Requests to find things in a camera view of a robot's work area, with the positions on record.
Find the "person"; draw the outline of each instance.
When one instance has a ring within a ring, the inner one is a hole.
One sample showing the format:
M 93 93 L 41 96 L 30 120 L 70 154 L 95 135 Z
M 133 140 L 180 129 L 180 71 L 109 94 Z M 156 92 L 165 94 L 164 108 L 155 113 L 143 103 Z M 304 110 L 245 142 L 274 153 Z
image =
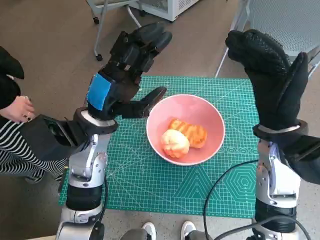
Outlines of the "person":
M 24 70 L 0 46 L 0 175 L 25 177 L 34 184 L 48 172 L 59 181 L 67 159 L 38 160 L 19 132 L 24 123 L 35 117 L 35 108 L 27 96 L 21 95 L 14 77 L 24 79 Z
M 156 227 L 152 222 L 145 223 L 142 228 L 127 231 L 120 240 L 156 240 Z M 181 240 L 206 240 L 206 235 L 198 231 L 192 221 L 185 221 L 181 228 Z

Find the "pink bowl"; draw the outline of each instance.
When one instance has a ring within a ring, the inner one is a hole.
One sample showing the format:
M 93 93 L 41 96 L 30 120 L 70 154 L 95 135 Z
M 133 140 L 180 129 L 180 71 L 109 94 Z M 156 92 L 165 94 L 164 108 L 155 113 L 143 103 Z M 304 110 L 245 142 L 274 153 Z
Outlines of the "pink bowl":
M 160 140 L 174 118 L 203 126 L 208 133 L 205 145 L 200 149 L 190 147 L 188 154 L 182 158 L 166 155 Z M 207 161 L 218 152 L 225 138 L 225 123 L 219 111 L 207 100 L 179 94 L 169 96 L 153 107 L 146 122 L 146 134 L 152 148 L 163 159 L 172 164 L 191 166 Z

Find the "blue tape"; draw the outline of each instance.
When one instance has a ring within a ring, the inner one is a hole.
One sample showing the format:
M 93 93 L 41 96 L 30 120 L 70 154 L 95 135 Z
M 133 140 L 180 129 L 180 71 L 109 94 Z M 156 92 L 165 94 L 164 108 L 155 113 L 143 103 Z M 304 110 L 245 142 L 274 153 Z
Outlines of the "blue tape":
M 109 93 L 111 83 L 100 74 L 93 76 L 86 99 L 95 109 L 101 111 Z

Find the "chair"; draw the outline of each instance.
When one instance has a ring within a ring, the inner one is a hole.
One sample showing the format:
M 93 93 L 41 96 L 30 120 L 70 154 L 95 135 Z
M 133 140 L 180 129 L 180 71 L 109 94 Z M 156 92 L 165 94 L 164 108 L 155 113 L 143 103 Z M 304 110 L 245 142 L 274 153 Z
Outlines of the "chair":
M 309 78 L 320 63 L 319 0 L 239 0 L 230 30 L 250 28 L 268 34 L 278 41 L 294 60 L 300 52 L 308 53 Z M 218 76 L 227 56 L 225 50 L 215 73 Z
M 91 13 L 92 13 L 94 23 L 99 24 L 99 29 L 96 36 L 93 52 L 96 59 L 98 61 L 102 61 L 103 57 L 101 54 L 97 52 L 97 48 L 98 48 L 100 34 L 103 29 L 103 24 L 106 18 L 107 11 L 126 6 L 126 9 L 129 15 L 131 16 L 131 18 L 133 19 L 137 27 L 141 28 L 140 23 L 138 22 L 138 20 L 130 10 L 129 4 L 133 2 L 138 2 L 140 11 L 142 11 L 142 5 L 139 2 L 139 0 L 86 0 L 86 2 L 91 8 Z

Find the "floor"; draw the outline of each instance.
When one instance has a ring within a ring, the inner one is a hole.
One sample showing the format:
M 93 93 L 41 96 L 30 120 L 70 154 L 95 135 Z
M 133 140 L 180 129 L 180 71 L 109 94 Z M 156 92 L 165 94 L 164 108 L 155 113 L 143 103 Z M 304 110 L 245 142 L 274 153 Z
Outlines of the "floor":
M 173 24 L 167 23 L 173 40 L 156 58 L 148 74 L 213 76 L 236 7 L 237 0 L 201 0 Z M 159 20 L 151 15 L 138 19 L 142 24 Z M 82 105 L 92 75 L 108 60 L 119 32 L 135 27 L 124 8 L 111 11 L 106 23 L 99 50 L 104 61 L 97 62 L 93 56 L 97 27 L 84 0 L 0 1 L 0 45 L 22 63 L 26 77 L 18 83 L 38 113 L 70 118 L 75 108 Z M 243 68 L 229 59 L 220 76 L 246 77 Z M 319 77 L 320 69 L 307 86 L 300 111 L 300 117 L 309 123 L 310 133 L 316 136 L 320 135 Z M 55 234 L 60 217 L 56 182 L 49 176 L 36 185 L 8 176 L 1 176 L 0 181 L 0 239 L 22 240 Z M 298 206 L 298 219 L 314 239 L 320 238 L 315 214 L 320 212 L 319 189 L 302 182 Z M 105 239 L 119 239 L 128 229 L 152 221 L 158 239 L 177 240 L 187 219 L 194 221 L 199 230 L 204 229 L 201 216 L 107 210 L 103 219 L 107 227 Z M 210 217 L 209 233 L 217 236 L 248 222 L 248 219 Z M 226 239 L 245 239 L 249 234 L 247 231 Z

